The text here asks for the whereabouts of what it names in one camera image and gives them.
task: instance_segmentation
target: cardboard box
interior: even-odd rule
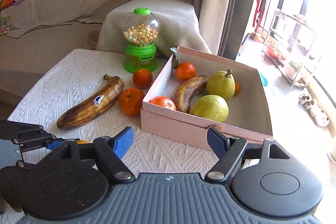
[[[218,126],[226,136],[238,136],[249,142],[262,143],[272,138],[272,125],[268,104],[258,71],[247,65],[216,55],[178,47],[178,60],[190,62],[197,69],[197,75],[213,75],[219,70],[233,70],[235,81],[242,91],[228,100],[229,116],[225,123],[215,122],[187,113],[170,110],[149,103],[158,95],[171,96],[180,84],[172,68],[173,56],[168,60],[159,76],[147,92],[141,110],[142,130],[170,140],[211,150],[207,143],[207,128]],[[191,105],[201,96],[196,95]]]

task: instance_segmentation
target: overripe banana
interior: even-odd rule
[[[175,103],[176,110],[189,113],[190,101],[196,92],[205,89],[206,82],[209,79],[206,75],[198,75],[184,81],[172,93],[171,99]]]
[[[124,81],[118,76],[104,75],[109,82],[96,94],[64,113],[57,121],[58,128],[80,127],[109,110],[124,89]]]

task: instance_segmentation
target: pear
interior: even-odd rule
[[[231,99],[235,94],[235,80],[232,70],[218,71],[210,76],[207,81],[207,91],[209,94],[218,95],[226,101]]]
[[[229,115],[229,107],[222,97],[206,95],[194,103],[189,114],[216,122],[224,122]]]

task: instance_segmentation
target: metal screw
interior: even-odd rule
[[[18,161],[17,162],[17,166],[19,166],[19,167],[22,168],[23,166],[25,166],[25,164],[22,161]]]
[[[115,177],[119,180],[129,180],[132,178],[132,174],[127,171],[118,172],[115,174]]]
[[[208,173],[208,178],[212,180],[221,180],[224,178],[224,174],[218,171],[212,171]]]

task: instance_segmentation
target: gumball machine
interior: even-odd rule
[[[159,20],[148,8],[136,8],[125,18],[123,33],[128,40],[124,68],[130,73],[139,69],[157,69],[155,39],[160,31]]]

